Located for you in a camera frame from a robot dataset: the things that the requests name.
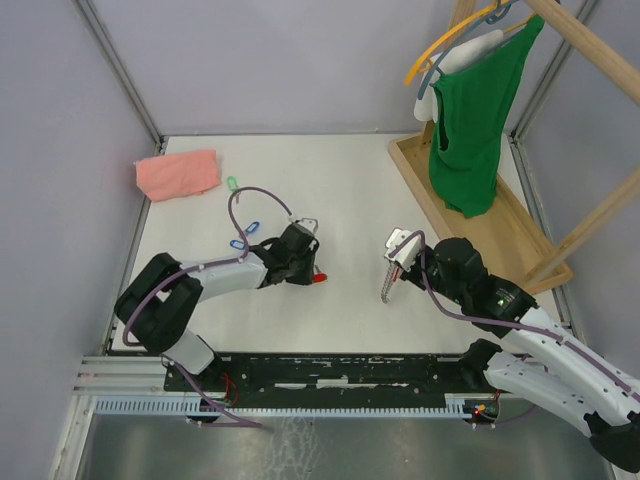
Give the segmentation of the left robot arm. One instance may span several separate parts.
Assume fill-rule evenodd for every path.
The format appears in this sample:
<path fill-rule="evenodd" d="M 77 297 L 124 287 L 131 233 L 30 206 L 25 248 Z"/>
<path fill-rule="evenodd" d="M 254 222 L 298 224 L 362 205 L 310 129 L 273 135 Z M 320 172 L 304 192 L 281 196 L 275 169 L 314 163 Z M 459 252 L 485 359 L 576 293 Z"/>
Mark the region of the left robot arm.
<path fill-rule="evenodd" d="M 186 370 L 198 389 L 209 390 L 221 378 L 217 355 L 188 329 L 196 306 L 241 290 L 257 290 L 286 282 L 313 283 L 318 222 L 302 218 L 278 236 L 251 246 L 245 257 L 209 262 L 179 262 L 168 253 L 155 255 L 120 295 L 114 306 L 132 335 L 153 355 L 162 355 Z"/>

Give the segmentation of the silver chain keyring red tag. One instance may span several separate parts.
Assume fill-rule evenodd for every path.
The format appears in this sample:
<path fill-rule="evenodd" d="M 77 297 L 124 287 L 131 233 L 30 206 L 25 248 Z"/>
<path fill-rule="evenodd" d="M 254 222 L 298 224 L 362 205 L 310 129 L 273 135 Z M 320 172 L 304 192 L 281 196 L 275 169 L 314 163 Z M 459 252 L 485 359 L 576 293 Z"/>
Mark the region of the silver chain keyring red tag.
<path fill-rule="evenodd" d="M 384 304 L 389 302 L 391 289 L 397 281 L 400 272 L 401 268 L 396 263 L 389 262 L 380 293 L 380 298 Z"/>

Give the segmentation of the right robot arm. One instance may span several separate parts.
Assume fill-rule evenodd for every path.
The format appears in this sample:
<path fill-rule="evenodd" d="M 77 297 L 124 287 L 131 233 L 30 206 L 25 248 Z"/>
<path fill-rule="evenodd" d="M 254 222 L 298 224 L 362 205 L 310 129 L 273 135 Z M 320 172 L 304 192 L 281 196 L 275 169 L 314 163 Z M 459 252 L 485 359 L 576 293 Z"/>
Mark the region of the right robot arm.
<path fill-rule="evenodd" d="M 446 298 L 461 309 L 443 308 L 444 315 L 505 340 L 544 366 L 480 340 L 479 356 L 458 368 L 463 386 L 514 393 L 574 426 L 609 463 L 638 473 L 638 379 L 570 335 L 518 285 L 490 274 L 468 239 L 452 237 L 429 247 L 422 231 L 403 230 L 386 248 L 402 280 L 434 302 Z"/>

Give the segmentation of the key with red tag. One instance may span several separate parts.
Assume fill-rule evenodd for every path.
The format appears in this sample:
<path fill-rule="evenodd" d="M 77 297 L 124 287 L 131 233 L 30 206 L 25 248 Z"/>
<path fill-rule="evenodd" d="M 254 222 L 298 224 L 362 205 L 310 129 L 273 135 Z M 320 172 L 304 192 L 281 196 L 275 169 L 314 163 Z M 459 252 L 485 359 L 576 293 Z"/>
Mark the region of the key with red tag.
<path fill-rule="evenodd" d="M 313 278 L 312 278 L 312 283 L 316 284 L 316 283 L 321 283 L 324 282 L 328 279 L 327 275 L 324 273 L 316 273 Z"/>

